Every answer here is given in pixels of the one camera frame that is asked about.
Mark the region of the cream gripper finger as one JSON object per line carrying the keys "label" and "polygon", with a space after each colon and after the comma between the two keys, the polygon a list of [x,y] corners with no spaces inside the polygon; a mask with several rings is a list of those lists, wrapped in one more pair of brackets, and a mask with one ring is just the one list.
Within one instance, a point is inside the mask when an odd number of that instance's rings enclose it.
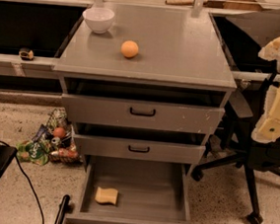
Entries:
{"label": "cream gripper finger", "polygon": [[280,56],[280,37],[275,38],[264,46],[258,53],[258,56],[266,61],[279,59]]}

